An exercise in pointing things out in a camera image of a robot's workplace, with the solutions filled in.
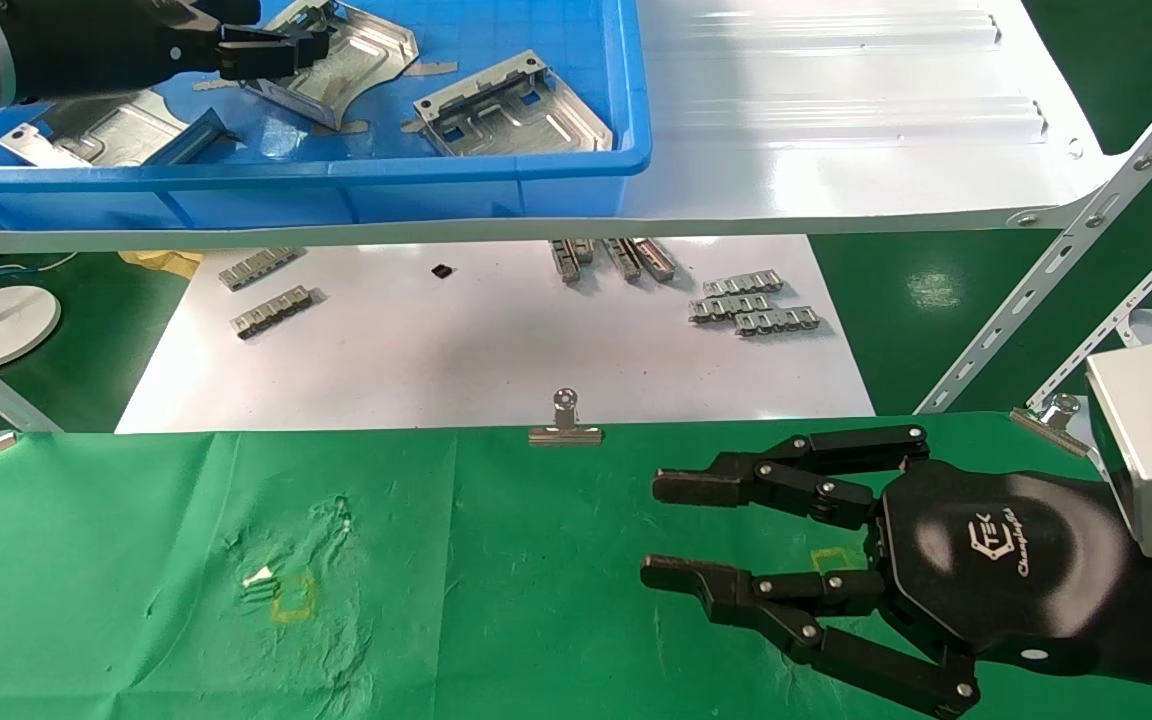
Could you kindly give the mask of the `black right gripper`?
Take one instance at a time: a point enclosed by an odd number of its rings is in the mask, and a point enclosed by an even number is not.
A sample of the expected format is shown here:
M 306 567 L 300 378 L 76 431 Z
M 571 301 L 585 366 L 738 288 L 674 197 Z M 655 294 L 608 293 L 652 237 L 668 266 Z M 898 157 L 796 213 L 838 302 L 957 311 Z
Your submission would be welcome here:
M 700 471 L 660 469 L 652 495 L 732 509 L 755 503 L 859 530 L 878 500 L 851 475 L 927 457 L 919 425 L 833 430 L 768 450 L 721 452 Z M 882 574 L 759 577 L 647 555 L 641 582 L 695 597 L 710 623 L 758 632 L 796 665 L 925 717 L 960 719 L 980 702 L 973 659 L 1036 673 L 1100 670 L 1116 593 L 1139 558 L 1107 486 L 948 462 L 916 462 L 882 488 L 870 544 Z M 935 660 L 823 624 L 877 611 Z

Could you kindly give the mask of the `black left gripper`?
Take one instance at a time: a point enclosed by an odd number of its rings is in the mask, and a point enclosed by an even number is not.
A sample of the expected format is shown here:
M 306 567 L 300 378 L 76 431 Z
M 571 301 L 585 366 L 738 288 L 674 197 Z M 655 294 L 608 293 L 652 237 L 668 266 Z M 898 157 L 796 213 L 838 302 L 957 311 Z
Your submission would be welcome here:
M 9 1 L 12 103 L 119 94 L 182 71 L 279 79 L 328 55 L 329 29 L 256 29 L 260 1 Z

